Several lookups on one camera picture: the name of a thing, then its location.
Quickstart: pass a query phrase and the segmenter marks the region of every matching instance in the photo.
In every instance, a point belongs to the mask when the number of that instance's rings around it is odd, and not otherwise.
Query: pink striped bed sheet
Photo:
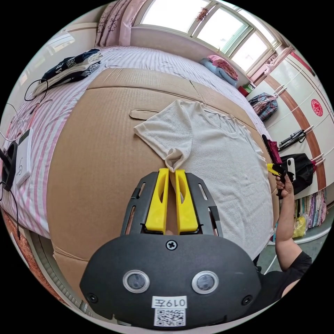
[[[102,64],[89,77],[79,82],[60,85],[48,91],[31,125],[33,129],[32,174],[19,189],[16,186],[12,188],[18,205],[19,223],[46,238],[50,238],[46,208],[47,181],[57,139],[72,109],[88,85],[106,68],[149,69],[177,75],[203,84],[243,108],[258,132],[270,138],[262,121],[255,114],[246,98],[236,88],[211,73],[201,64],[159,50],[131,46],[102,48],[101,52],[104,56]],[[37,97],[33,101],[24,102],[18,110],[18,114],[24,119],[26,126],[31,120],[29,113],[38,100]],[[15,138],[21,130],[20,126],[22,126],[21,122],[13,123],[7,137]],[[6,191],[3,191],[1,207],[13,218],[16,218],[15,203],[11,194]]]

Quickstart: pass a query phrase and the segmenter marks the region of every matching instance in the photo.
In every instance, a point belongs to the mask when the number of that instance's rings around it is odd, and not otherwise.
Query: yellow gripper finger
[[[196,232],[198,229],[198,222],[185,171],[183,169],[177,169],[175,171],[175,179],[178,234],[183,232]]]
[[[169,170],[159,169],[156,187],[153,192],[145,227],[148,231],[166,232]]]
[[[276,170],[273,169],[273,165],[274,164],[267,164],[267,170],[269,173],[274,174],[276,176],[281,176],[281,174],[279,172],[277,172]]]

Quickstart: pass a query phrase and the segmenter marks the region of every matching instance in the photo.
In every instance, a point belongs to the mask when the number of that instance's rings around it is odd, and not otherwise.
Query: pink curtain
[[[95,46],[129,46],[133,20],[145,2],[119,0],[110,3],[98,23]]]
[[[266,64],[267,69],[264,71],[265,75],[270,74],[292,51],[293,47],[289,46],[285,48],[274,60],[271,64]]]

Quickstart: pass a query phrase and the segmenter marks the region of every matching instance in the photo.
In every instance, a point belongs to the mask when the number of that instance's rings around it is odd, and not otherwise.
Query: person's arm
[[[285,176],[285,184],[277,177],[277,189],[282,189],[282,207],[277,222],[275,250],[277,260],[282,271],[286,271],[302,252],[301,248],[293,241],[295,200],[293,185],[289,177]]]

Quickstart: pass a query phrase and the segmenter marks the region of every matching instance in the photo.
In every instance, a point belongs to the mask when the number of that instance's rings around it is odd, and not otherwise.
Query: qr code
[[[155,309],[154,326],[185,326],[185,309]]]

